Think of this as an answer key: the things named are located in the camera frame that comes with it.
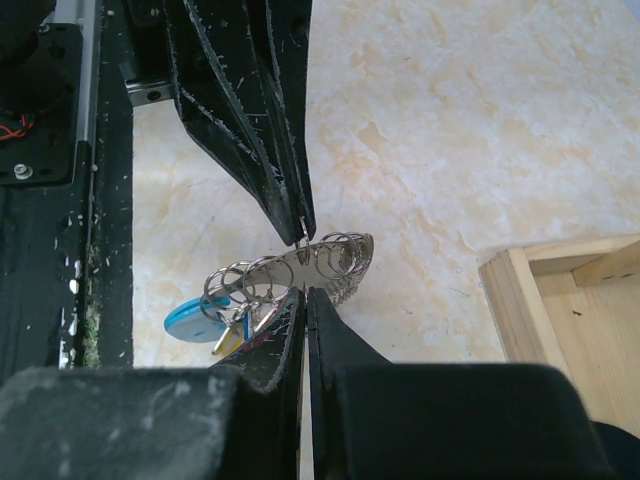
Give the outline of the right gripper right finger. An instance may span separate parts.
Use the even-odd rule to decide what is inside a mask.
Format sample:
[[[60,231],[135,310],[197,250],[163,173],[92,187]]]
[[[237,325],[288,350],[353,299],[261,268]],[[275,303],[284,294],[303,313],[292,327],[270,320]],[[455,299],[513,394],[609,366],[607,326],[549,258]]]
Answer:
[[[307,296],[319,479],[635,479],[639,441],[588,416],[559,370],[394,363]]]

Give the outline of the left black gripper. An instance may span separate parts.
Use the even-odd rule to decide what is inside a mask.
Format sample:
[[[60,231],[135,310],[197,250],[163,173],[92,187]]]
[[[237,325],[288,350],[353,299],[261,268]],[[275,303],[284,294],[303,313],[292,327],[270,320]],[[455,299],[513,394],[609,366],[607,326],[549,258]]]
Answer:
[[[305,141],[312,3],[121,4],[130,52],[120,68],[131,104],[173,93],[188,135],[256,200],[280,238],[313,237]]]

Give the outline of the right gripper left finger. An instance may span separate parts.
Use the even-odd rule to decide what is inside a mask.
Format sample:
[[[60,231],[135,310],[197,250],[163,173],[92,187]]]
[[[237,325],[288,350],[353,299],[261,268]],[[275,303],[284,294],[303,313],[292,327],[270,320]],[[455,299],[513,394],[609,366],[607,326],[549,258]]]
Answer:
[[[208,368],[30,368],[1,390],[5,479],[295,479],[305,306]]]

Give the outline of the light blue carabiner tag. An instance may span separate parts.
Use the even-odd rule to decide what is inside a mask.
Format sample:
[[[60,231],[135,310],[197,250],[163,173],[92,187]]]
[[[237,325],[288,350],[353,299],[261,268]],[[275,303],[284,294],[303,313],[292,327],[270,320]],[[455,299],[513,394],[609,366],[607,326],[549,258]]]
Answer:
[[[165,332],[183,342],[216,342],[226,329],[222,311],[230,303],[226,296],[215,299],[213,304],[201,298],[189,300],[167,315],[164,320]]]

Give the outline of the metal disc with keyrings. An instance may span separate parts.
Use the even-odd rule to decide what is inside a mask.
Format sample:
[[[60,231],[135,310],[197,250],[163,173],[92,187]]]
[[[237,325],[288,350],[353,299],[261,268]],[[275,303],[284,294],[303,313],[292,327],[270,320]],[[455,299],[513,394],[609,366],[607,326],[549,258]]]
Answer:
[[[241,324],[253,334],[270,322],[294,290],[319,288],[340,305],[357,292],[374,249],[370,233],[332,232],[315,243],[305,237],[285,253],[236,261],[207,276],[199,317],[221,329]]]

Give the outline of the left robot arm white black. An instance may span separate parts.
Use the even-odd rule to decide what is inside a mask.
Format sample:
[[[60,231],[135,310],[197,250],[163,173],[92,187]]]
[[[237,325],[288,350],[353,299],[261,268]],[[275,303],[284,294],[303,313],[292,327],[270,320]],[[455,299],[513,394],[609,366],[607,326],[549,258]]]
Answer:
[[[258,203],[286,244],[316,219],[305,145],[308,1],[127,1],[144,79],[166,75],[191,139]],[[74,84],[46,19],[53,1],[1,5],[1,112],[29,129]]]

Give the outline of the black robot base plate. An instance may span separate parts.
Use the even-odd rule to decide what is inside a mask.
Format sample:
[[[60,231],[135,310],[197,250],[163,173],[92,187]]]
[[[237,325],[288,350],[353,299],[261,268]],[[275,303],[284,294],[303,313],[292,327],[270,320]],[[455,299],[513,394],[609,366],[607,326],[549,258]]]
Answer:
[[[96,5],[91,133],[63,186],[1,191],[1,375],[133,363],[133,108],[124,6]]]

